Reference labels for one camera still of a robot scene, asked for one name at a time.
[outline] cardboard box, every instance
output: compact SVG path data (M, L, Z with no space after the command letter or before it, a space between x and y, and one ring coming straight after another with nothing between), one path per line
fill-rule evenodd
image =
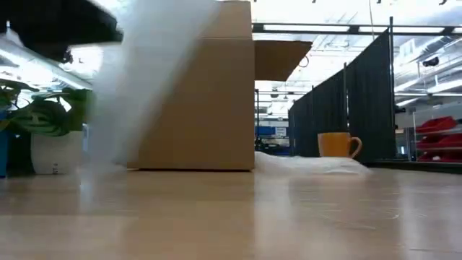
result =
M255 80L287 80L311 43L253 41L250 2L219 4L130 168L253 169Z

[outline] blue object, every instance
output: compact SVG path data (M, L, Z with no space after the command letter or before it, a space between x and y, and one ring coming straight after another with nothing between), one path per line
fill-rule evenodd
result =
M6 112L0 113L0 120L6 118ZM6 162L8 161L8 133L0 131L0 178L6 178Z

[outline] table surface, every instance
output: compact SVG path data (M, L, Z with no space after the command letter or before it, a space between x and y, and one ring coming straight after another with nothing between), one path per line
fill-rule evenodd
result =
M462 175L374 171L2 180L0 259L462 259Z

